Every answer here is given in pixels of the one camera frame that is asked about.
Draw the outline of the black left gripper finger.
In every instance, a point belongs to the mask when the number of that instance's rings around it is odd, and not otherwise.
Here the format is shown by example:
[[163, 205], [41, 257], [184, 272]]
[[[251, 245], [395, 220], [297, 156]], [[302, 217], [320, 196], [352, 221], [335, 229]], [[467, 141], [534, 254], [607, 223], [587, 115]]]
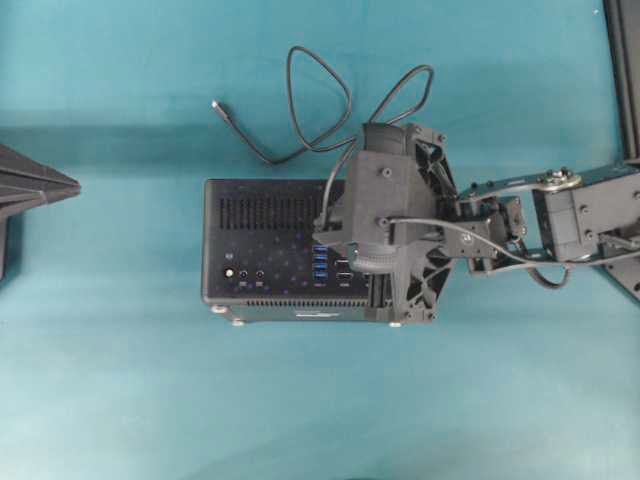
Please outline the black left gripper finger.
[[80, 192], [80, 185], [63, 185], [52, 190], [28, 190], [17, 186], [1, 187], [1, 279], [4, 279], [7, 272], [9, 218], [32, 208], [77, 196]]
[[79, 195], [81, 185], [58, 170], [1, 145], [1, 187], [41, 194], [44, 198]]

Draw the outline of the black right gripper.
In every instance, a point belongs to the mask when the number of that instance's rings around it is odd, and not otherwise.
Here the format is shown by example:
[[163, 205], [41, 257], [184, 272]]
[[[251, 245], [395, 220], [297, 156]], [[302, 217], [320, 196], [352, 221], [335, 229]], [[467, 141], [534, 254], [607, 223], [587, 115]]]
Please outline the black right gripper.
[[346, 242], [353, 270], [369, 279], [365, 317], [384, 323], [429, 322], [451, 271], [450, 261], [431, 261], [428, 257], [442, 236], [434, 223], [452, 212], [457, 195], [444, 137], [413, 123], [367, 123], [363, 134], [360, 151], [406, 155], [415, 161], [407, 211], [379, 221], [390, 234], [395, 252], [390, 256], [360, 256], [354, 245]]

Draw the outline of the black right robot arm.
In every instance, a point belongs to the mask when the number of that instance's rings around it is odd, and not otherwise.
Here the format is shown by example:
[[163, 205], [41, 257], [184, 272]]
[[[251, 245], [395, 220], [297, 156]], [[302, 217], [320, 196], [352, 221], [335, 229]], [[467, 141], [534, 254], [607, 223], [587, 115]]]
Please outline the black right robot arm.
[[459, 191], [445, 148], [415, 125], [365, 125], [351, 161], [342, 225], [351, 264], [369, 276], [368, 315], [431, 321], [458, 261], [470, 273], [524, 270], [560, 289], [545, 267], [602, 267], [639, 292], [639, 164], [566, 168]]

